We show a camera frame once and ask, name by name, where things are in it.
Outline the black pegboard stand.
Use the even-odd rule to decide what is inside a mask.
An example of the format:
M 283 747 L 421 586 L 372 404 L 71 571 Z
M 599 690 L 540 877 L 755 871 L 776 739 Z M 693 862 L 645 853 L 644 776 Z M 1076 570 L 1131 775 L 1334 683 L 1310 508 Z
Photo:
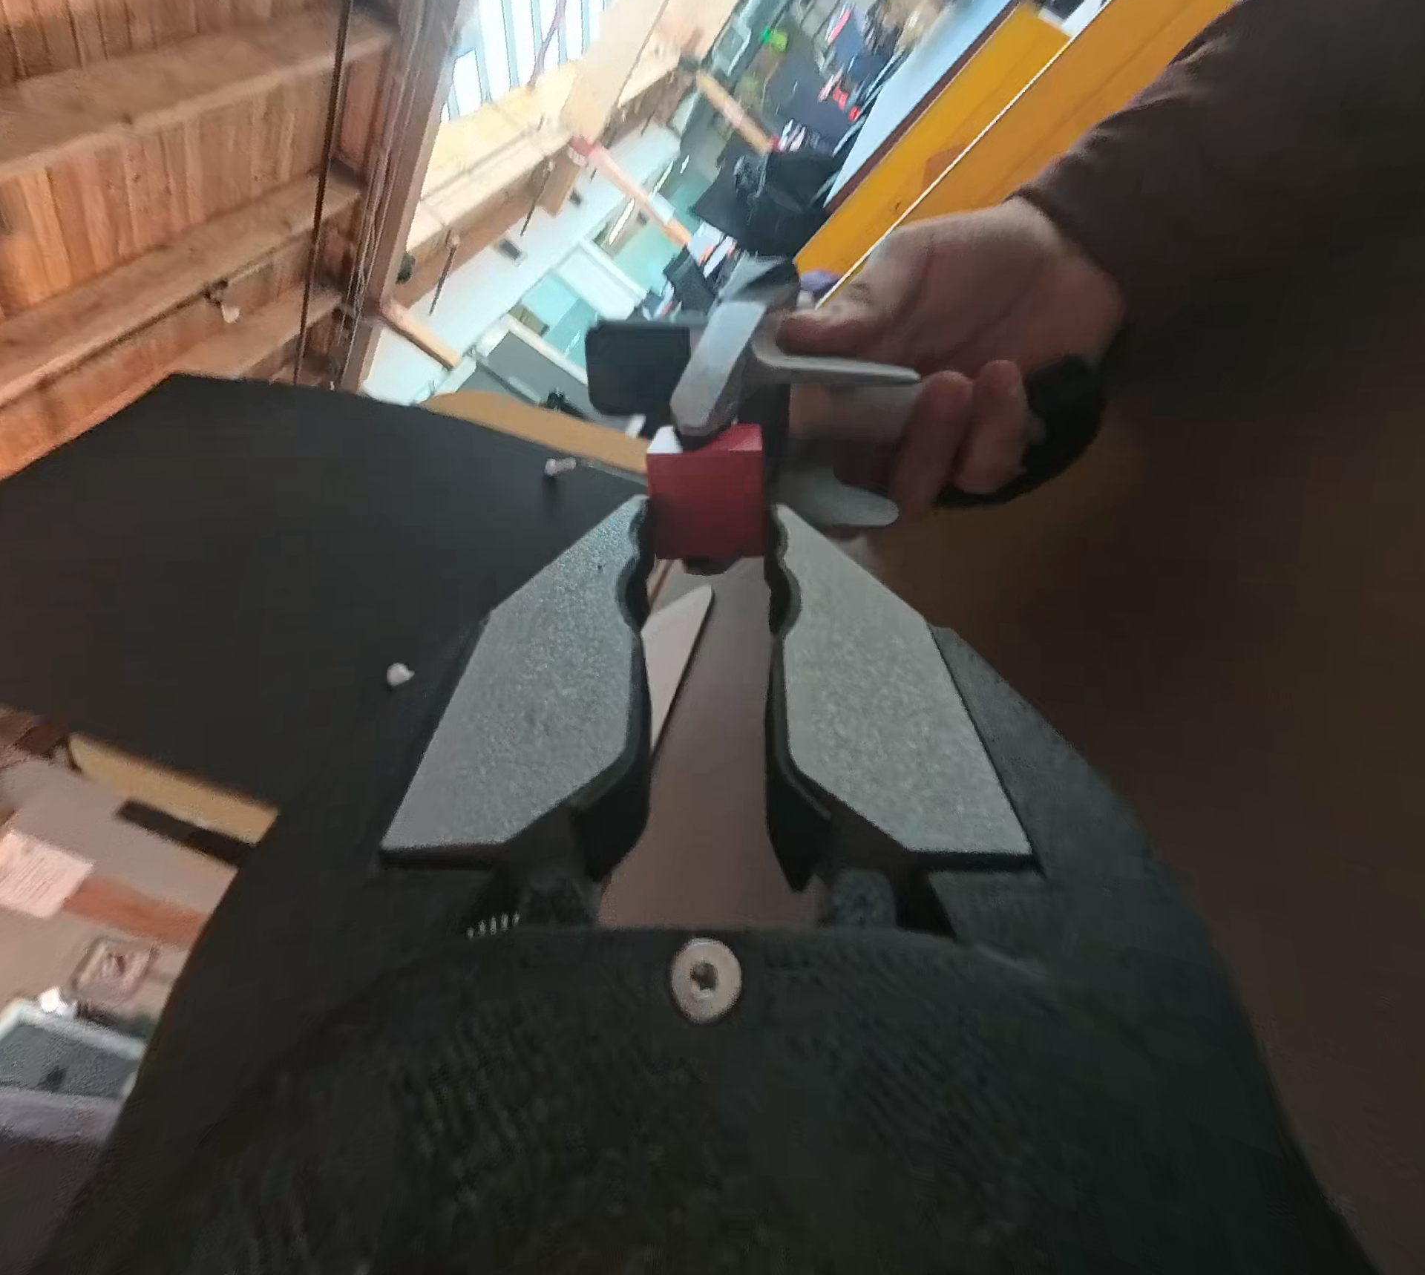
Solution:
M 1 701 L 274 810 L 399 803 L 488 614 L 629 468 L 420 407 L 172 376 L 3 479 Z M 414 677 L 388 689 L 400 661 Z

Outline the person's right hand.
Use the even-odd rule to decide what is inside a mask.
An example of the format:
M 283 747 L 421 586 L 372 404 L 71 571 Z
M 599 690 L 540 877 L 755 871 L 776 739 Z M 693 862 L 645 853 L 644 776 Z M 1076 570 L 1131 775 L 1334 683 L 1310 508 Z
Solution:
M 794 356 L 914 371 L 880 482 L 902 520 L 1046 482 L 1095 436 L 1126 319 L 1111 278 L 1024 199 L 892 232 L 829 300 L 782 316 Z

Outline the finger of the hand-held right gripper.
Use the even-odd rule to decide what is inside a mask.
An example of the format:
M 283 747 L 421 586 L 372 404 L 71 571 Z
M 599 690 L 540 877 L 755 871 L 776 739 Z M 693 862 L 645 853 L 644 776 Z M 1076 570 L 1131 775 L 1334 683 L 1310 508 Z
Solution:
M 757 332 L 770 312 L 795 306 L 798 294 L 792 257 L 739 257 L 671 395 L 669 419 L 678 441 L 711 442 L 737 422 Z

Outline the person's right forearm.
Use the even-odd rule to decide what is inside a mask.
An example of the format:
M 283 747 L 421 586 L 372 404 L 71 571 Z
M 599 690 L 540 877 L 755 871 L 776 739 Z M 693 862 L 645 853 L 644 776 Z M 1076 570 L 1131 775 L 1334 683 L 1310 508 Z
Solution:
M 1249 344 L 1331 258 L 1422 215 L 1422 0 L 1236 0 L 1126 107 L 1028 180 L 1114 286 L 1123 374 L 1264 374 Z

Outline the red cube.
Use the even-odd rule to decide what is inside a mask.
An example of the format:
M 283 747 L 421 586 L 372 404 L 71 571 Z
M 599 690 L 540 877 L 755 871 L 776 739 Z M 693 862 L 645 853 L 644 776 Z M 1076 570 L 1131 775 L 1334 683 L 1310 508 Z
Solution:
M 768 536 L 766 447 L 734 423 L 691 447 L 665 426 L 645 457 L 647 537 L 656 560 L 733 564 L 761 558 Z

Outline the yellow plastic bin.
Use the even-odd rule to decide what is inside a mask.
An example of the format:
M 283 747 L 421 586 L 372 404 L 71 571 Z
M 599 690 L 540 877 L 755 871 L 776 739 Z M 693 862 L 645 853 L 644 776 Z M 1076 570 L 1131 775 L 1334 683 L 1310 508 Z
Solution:
M 844 279 L 899 229 L 1009 197 L 1125 108 L 1235 0 L 1108 0 L 1068 37 L 1018 7 L 795 257 Z

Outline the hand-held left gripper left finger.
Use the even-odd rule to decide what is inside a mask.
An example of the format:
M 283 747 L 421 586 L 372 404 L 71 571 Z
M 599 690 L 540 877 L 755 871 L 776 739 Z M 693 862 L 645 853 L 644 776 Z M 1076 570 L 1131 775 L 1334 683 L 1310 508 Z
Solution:
M 650 810 L 645 499 L 483 622 L 381 843 L 403 870 L 607 879 Z

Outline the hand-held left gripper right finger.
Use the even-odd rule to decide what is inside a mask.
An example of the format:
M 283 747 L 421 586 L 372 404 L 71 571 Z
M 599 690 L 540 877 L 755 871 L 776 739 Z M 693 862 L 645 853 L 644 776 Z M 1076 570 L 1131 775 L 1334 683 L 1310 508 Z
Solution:
M 933 628 L 786 505 L 766 555 L 766 827 L 794 891 L 1034 853 Z

